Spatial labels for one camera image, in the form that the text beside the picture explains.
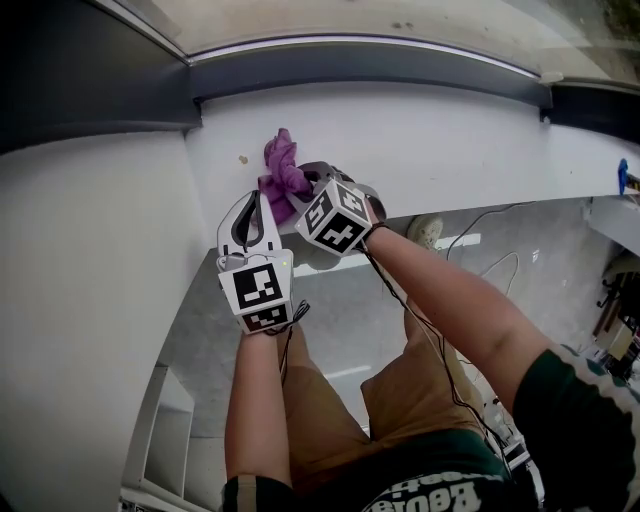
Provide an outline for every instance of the dark green t-shirt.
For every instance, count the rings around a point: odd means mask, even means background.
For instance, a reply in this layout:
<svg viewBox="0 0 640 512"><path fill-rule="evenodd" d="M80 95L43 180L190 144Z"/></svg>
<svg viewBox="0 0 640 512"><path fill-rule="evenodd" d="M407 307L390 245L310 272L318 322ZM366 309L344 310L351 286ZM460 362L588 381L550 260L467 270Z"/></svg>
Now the dark green t-shirt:
<svg viewBox="0 0 640 512"><path fill-rule="evenodd" d="M624 383L568 349L554 346L533 363L516 394L514 420L542 476L548 510L636 510L639 402ZM253 486L249 506L259 511L493 512L531 505L467 430L426 434L360 460L303 502L273 480L254 478ZM239 488L237 479L225 486L224 511L245 509Z"/></svg>

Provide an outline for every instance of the metal frame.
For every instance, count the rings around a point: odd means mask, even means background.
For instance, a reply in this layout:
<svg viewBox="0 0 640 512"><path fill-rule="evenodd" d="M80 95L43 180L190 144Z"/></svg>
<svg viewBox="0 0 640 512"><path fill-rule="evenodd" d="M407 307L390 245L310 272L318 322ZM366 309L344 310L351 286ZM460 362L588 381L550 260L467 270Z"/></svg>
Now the metal frame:
<svg viewBox="0 0 640 512"><path fill-rule="evenodd" d="M0 34L0 153L201 125L187 63L101 6L23 0Z"/></svg>
<svg viewBox="0 0 640 512"><path fill-rule="evenodd" d="M204 101L317 82L382 81L469 89L551 106L540 77L512 64L449 46L377 36L331 35L247 43L189 59L192 95Z"/></svg>
<svg viewBox="0 0 640 512"><path fill-rule="evenodd" d="M553 107L540 117L551 124L582 128L640 144L640 88L601 80L553 85Z"/></svg>
<svg viewBox="0 0 640 512"><path fill-rule="evenodd" d="M189 130L201 125L194 101L345 81L478 91L536 106L553 124L640 143L638 87L593 80L549 86L512 63L414 39L309 35L188 56L118 0L24 0L0 38L8 50L0 153L86 135Z"/></svg>

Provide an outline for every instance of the glass panel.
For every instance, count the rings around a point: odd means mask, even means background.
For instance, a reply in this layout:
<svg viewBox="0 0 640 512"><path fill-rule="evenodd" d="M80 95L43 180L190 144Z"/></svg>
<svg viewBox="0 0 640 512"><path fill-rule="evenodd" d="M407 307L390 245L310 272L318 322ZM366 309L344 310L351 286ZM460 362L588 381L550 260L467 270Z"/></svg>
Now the glass panel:
<svg viewBox="0 0 640 512"><path fill-rule="evenodd" d="M639 81L639 0L120 1L189 54L289 35L390 35L537 72Z"/></svg>

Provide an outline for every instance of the black strap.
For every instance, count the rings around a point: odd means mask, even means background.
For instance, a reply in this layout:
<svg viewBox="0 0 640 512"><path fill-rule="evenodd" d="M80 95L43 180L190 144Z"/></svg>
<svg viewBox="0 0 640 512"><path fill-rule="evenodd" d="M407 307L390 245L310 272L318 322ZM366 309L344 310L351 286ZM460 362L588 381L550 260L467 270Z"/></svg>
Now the black strap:
<svg viewBox="0 0 640 512"><path fill-rule="evenodd" d="M376 222L373 226L371 226L371 229L369 230L369 232L362 237L362 243L366 244L367 243L367 239L371 236L371 233L373 233L378 228L387 228L387 229L389 229L389 226L387 226L384 223L384 221Z"/></svg>

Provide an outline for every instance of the fiducial marker cube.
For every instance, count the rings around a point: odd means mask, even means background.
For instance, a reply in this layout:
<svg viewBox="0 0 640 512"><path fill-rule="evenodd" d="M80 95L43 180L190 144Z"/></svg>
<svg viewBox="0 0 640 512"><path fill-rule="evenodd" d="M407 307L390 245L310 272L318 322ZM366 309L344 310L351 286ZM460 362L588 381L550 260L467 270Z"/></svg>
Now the fiducial marker cube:
<svg viewBox="0 0 640 512"><path fill-rule="evenodd" d="M329 180L295 228L308 242L344 256L371 229L364 194Z"/></svg>
<svg viewBox="0 0 640 512"><path fill-rule="evenodd" d="M293 253L249 254L247 264L218 275L236 320L247 334L291 322Z"/></svg>

